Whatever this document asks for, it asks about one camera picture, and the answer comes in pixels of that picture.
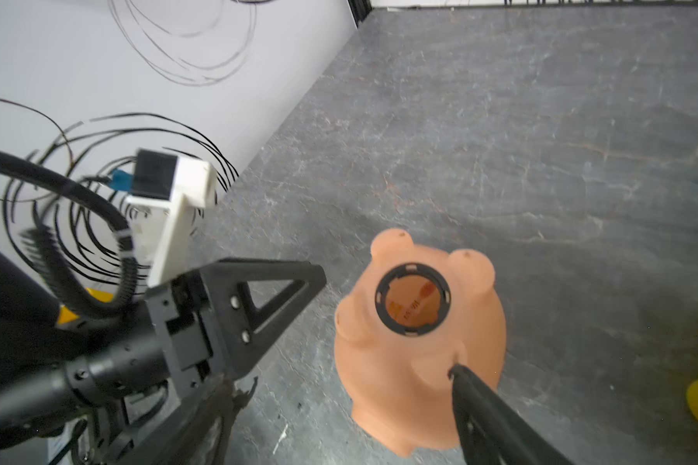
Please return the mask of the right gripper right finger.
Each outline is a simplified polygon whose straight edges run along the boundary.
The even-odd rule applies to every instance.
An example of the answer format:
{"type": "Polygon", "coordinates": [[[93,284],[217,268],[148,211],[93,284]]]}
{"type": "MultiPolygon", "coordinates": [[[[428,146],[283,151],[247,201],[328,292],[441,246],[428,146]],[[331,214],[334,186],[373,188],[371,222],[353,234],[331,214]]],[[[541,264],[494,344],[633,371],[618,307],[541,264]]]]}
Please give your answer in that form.
{"type": "Polygon", "coordinates": [[[570,460],[544,440],[468,367],[456,364],[452,409],[467,464],[568,464],[570,460]]]}

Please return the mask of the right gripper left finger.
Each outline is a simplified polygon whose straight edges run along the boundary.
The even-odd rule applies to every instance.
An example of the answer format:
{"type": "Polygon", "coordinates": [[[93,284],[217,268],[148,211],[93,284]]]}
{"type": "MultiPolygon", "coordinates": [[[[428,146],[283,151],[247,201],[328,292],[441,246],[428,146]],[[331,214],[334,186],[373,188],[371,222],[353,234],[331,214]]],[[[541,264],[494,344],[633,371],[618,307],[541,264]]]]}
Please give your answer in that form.
{"type": "Polygon", "coordinates": [[[216,375],[196,387],[194,393],[145,437],[140,430],[165,406],[169,389],[159,384],[163,394],[143,416],[122,429],[101,459],[103,464],[191,464],[201,459],[213,464],[225,457],[236,417],[252,399],[258,379],[248,391],[237,389],[234,382],[216,375]]]}

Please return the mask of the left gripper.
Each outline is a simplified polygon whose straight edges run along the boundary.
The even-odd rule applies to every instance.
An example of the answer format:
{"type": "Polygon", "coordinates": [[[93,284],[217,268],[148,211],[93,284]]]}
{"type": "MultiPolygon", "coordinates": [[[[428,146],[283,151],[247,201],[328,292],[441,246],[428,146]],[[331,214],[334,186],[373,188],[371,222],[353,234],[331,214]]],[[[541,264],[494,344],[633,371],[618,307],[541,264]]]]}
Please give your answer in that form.
{"type": "Polygon", "coordinates": [[[326,284],[310,262],[232,259],[185,273],[91,327],[89,351],[72,360],[72,393],[101,406],[168,379],[183,394],[211,372],[242,379],[326,284]],[[263,282],[283,288],[257,304],[251,285],[263,282]]]}

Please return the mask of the pink piggy bank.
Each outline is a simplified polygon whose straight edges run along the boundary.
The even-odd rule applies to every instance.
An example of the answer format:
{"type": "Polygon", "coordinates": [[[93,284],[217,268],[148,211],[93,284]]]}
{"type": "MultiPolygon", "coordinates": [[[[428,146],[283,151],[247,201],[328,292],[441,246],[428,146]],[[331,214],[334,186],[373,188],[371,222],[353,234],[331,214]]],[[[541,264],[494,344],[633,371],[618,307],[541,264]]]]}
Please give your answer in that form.
{"type": "Polygon", "coordinates": [[[496,389],[506,319],[490,259],[417,244],[390,229],[335,312],[335,367],[352,419],[398,456],[460,443],[449,370],[457,363],[496,389]]]}

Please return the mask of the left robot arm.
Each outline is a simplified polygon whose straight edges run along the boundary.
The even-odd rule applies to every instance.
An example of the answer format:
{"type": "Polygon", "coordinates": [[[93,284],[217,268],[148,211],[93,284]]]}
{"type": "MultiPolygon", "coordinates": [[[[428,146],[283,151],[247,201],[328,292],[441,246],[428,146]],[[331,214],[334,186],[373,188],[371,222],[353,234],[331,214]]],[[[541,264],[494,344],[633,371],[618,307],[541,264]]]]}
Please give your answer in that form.
{"type": "Polygon", "coordinates": [[[0,449],[53,432],[73,416],[172,383],[182,400],[242,379],[326,284],[308,262],[224,259],[188,269],[190,217],[213,206],[204,161],[141,150],[129,180],[102,183],[129,205],[153,209],[132,224],[90,189],[0,152],[0,174],[50,192],[104,220],[117,243],[114,296],[77,281],[48,211],[23,234],[43,284],[0,254],[0,449]]]}

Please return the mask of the yellow mug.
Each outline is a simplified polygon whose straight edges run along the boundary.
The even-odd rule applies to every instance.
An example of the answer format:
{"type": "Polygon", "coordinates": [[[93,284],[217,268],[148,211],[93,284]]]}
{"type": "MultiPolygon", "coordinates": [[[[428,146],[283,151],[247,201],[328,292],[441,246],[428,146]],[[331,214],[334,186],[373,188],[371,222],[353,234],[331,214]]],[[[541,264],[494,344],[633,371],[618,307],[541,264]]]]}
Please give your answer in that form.
{"type": "Polygon", "coordinates": [[[93,288],[85,288],[86,298],[74,298],[67,302],[61,302],[58,307],[59,312],[56,318],[56,325],[61,326],[72,323],[85,317],[88,308],[98,306],[99,303],[109,303],[114,299],[111,292],[101,291],[93,288]]]}

